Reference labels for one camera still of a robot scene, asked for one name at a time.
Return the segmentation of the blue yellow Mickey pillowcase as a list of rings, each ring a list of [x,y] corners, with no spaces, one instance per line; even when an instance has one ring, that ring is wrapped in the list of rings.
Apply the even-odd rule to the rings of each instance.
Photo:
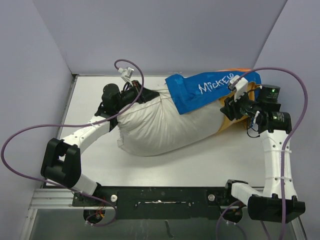
[[[174,138],[202,139],[243,122],[244,117],[230,121],[220,109],[224,100],[234,95],[228,88],[229,81],[246,72],[233,68],[189,77],[181,74],[167,77],[167,94],[161,99],[163,131]]]

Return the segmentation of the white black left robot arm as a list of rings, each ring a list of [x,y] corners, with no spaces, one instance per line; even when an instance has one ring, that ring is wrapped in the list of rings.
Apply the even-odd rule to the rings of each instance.
[[[82,174],[81,154],[117,126],[117,117],[123,108],[132,102],[147,103],[159,95],[155,90],[142,87],[137,80],[126,83],[123,90],[114,83],[107,84],[97,112],[86,127],[62,139],[52,138],[47,143],[40,174],[68,189],[84,193],[83,198],[88,204],[99,204],[101,185]]]

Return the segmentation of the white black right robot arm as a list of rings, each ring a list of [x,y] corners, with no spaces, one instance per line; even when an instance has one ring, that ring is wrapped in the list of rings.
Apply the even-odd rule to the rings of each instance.
[[[234,95],[224,100],[221,112],[229,120],[248,117],[257,125],[264,152],[264,188],[259,192],[245,181],[228,180],[222,197],[230,205],[237,201],[245,204],[252,220],[287,224],[306,210],[305,203],[298,200],[291,173],[287,139],[293,133],[291,116],[280,110],[278,86],[260,86],[255,100],[249,93],[245,87],[235,87]]]

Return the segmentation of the white pillow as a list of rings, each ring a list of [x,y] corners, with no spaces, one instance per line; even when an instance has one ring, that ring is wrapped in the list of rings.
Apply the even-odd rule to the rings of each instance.
[[[196,143],[222,127],[219,101],[179,114],[168,90],[146,103],[135,103],[117,117],[118,147],[142,157],[164,154]]]

